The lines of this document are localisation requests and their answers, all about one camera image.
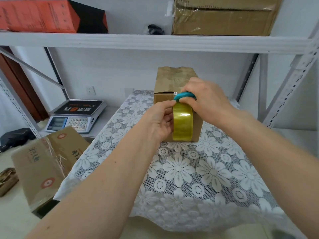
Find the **weighing scale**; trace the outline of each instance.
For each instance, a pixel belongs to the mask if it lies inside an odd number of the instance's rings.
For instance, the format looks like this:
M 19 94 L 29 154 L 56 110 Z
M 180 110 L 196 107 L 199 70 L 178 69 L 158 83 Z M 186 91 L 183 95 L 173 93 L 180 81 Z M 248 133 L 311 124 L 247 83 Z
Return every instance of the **weighing scale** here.
M 103 100 L 66 100 L 50 112 L 45 131 L 55 132 L 72 126 L 78 133 L 87 133 L 106 106 Z

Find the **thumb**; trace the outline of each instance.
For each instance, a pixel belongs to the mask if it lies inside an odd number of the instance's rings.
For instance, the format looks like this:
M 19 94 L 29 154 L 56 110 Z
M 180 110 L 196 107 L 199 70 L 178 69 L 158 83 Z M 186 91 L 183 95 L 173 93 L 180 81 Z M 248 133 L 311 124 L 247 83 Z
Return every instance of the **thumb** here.
M 193 97 L 186 96 L 186 97 L 181 98 L 179 101 L 181 103 L 189 104 L 193 108 L 193 110 L 196 111 L 197 102 Z

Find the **person's left arm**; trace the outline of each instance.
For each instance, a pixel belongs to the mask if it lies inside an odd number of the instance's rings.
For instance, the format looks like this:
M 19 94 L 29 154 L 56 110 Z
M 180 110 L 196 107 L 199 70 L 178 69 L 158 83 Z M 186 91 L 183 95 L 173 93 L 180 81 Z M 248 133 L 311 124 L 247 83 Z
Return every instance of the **person's left arm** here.
M 160 142 L 173 127 L 175 101 L 158 102 L 106 160 L 26 238 L 119 238 Z

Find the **hand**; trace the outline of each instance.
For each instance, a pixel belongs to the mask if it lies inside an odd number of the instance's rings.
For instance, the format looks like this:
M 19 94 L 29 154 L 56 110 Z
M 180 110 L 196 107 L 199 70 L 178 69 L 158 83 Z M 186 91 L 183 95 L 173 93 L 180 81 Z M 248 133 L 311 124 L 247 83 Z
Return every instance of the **hand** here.
M 176 101 L 163 101 L 154 104 L 145 112 L 139 123 L 149 126 L 150 135 L 162 142 L 173 131 L 173 109 Z
M 229 114 L 236 112 L 219 85 L 213 82 L 192 77 L 181 89 L 185 91 L 192 92 L 197 99 L 183 97 L 180 102 L 189 104 L 204 121 L 219 128 Z

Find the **orange and black box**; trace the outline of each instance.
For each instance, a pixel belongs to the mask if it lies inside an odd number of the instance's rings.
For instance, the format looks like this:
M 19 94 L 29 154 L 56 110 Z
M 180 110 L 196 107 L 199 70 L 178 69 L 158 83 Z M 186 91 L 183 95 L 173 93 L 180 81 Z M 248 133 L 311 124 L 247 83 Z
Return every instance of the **orange and black box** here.
M 108 33 L 104 10 L 71 0 L 1 0 L 0 30 Z

